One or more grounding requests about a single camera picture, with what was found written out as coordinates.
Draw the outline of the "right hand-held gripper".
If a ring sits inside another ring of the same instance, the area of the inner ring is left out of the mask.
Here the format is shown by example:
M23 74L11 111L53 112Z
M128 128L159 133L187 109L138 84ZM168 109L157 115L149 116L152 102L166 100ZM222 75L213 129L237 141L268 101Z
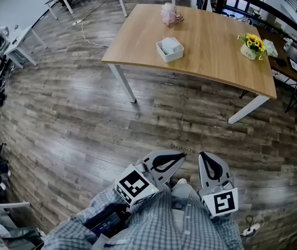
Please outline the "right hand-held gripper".
M230 180L232 176L228 164L208 152L200 152L198 163L202 188L215 186L210 191L201 190L201 202L209 217L221 217L236 212L238 189Z

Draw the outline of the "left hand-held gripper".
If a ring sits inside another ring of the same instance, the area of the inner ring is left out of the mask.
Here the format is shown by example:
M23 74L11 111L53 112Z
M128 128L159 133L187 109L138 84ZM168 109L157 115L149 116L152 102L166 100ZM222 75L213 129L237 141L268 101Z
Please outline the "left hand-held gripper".
M185 154L176 150L156 150L129 165L115 180L114 190L128 206L155 197L163 185L185 162Z

